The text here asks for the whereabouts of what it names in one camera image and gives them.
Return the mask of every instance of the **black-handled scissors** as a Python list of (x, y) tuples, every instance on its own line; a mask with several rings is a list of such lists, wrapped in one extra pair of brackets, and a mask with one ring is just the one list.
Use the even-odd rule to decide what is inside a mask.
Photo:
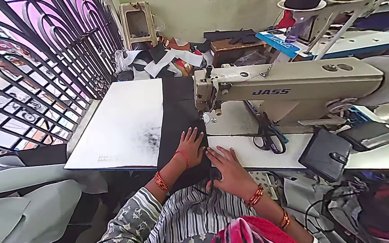
[[(244, 103), (246, 104), (247, 109), (251, 111), (251, 113), (259, 124), (258, 135), (253, 137), (253, 143), (255, 144), (255, 146), (265, 151), (271, 150), (275, 154), (282, 154), (286, 152), (286, 145), (284, 139), (282, 135), (277, 132), (277, 129), (274, 128), (274, 125), (268, 118), (267, 113), (258, 112), (256, 108), (254, 108), (254, 106), (247, 100), (245, 100)], [(262, 146), (256, 144), (256, 137), (260, 137), (262, 139)], [(276, 137), (278, 141), (280, 141), (281, 150), (274, 143), (272, 137)]]

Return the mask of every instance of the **gray printed sleeve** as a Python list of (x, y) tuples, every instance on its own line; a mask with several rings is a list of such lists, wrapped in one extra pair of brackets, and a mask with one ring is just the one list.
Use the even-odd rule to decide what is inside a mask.
[(144, 187), (132, 196), (108, 223), (99, 243), (142, 243), (154, 228), (162, 206)]

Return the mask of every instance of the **industrial sewing machine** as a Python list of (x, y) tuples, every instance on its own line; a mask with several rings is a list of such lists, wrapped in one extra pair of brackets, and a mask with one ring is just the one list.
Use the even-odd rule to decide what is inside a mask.
[[(261, 101), (257, 109), (278, 124), (338, 124), (339, 116), (334, 114), (353, 104), (389, 102), (389, 56), (211, 66), (196, 71), (194, 82), (195, 106), (202, 112), (220, 116), (224, 102), (257, 100)], [(325, 115), (330, 118), (322, 120)]]

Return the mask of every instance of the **red bangle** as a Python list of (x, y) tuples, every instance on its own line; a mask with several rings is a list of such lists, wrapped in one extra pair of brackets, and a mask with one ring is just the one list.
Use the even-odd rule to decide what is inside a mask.
[(170, 186), (166, 184), (163, 179), (160, 177), (159, 172), (157, 171), (156, 175), (154, 176), (154, 180), (156, 181), (157, 185), (161, 190), (168, 191), (170, 190)]
[(287, 214), (287, 212), (283, 209), (283, 219), (280, 223), (280, 225), (278, 226), (281, 230), (285, 231), (286, 228), (289, 226), (289, 223), (290, 223), (290, 218), (289, 218), (289, 214)]
[(262, 187), (262, 185), (259, 183), (258, 185), (258, 189), (256, 190), (255, 194), (253, 195), (253, 197), (251, 197), (251, 199), (247, 202), (247, 201), (244, 201), (244, 204), (247, 206), (247, 207), (253, 207), (256, 203), (259, 202), (259, 199), (261, 199), (262, 195), (264, 194), (264, 188)]
[(182, 155), (184, 155), (185, 160), (186, 160), (186, 163), (187, 163), (187, 168), (188, 168), (188, 157), (187, 157), (187, 155), (186, 155), (184, 152), (177, 150), (177, 151), (173, 154), (173, 156), (175, 156), (177, 153), (182, 153)]

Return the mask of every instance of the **woman's hand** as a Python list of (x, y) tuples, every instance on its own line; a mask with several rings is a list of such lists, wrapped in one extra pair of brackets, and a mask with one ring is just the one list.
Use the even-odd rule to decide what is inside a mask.
[[(230, 148), (230, 151), (228, 151), (217, 146), (217, 149), (225, 156), (221, 156), (210, 147), (205, 152), (208, 159), (222, 174), (222, 180), (214, 180), (214, 186), (246, 201), (250, 200), (258, 189), (255, 180), (241, 166), (233, 148)], [(207, 188), (209, 189), (210, 187), (211, 181), (207, 184)]]
[(200, 164), (202, 161), (202, 155), (204, 153), (205, 147), (200, 147), (204, 133), (201, 132), (199, 137), (196, 139), (197, 128), (189, 128), (187, 134), (185, 131), (181, 134), (181, 139), (179, 141), (179, 146), (176, 151), (183, 152), (187, 158), (182, 153), (176, 153), (175, 157), (180, 158), (181, 160), (188, 160), (188, 168), (195, 167)]

